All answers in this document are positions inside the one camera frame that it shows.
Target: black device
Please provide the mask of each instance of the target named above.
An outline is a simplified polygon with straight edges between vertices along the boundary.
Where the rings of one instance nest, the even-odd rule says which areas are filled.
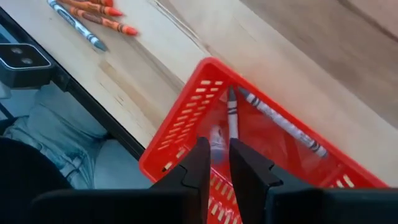
[[[9,88],[50,83],[55,65],[31,44],[0,44],[0,81]]]
[[[237,139],[231,180],[242,222],[397,223],[397,189],[319,189]],[[206,223],[210,145],[199,138],[186,158],[150,189],[60,190],[32,203],[32,223]]]

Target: red plastic basket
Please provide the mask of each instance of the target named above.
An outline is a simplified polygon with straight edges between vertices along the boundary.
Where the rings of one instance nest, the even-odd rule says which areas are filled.
[[[230,85],[257,95],[328,150],[328,157],[318,157],[237,93],[239,139],[278,166],[319,187],[387,187],[215,58],[200,62],[142,155],[140,169],[148,178],[156,182],[165,176],[195,145],[197,136],[209,137],[213,125],[228,136],[225,92]],[[210,178],[208,223],[241,223],[228,160],[212,165]]]

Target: white crayon label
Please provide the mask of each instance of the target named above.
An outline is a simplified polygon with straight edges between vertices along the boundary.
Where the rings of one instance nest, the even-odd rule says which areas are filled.
[[[311,148],[314,145],[315,141],[312,138],[304,134],[303,131],[286,120],[284,117],[282,117],[282,115],[274,111],[265,103],[260,102],[257,106],[257,109],[268,115],[276,124],[287,131],[295,139],[301,141],[305,146]]]

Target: gray fabric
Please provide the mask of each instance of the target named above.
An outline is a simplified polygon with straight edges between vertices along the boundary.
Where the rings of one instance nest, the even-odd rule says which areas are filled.
[[[29,115],[19,118],[4,136],[38,149],[74,188],[91,189],[95,159],[105,134],[74,97],[51,84],[37,92]]]

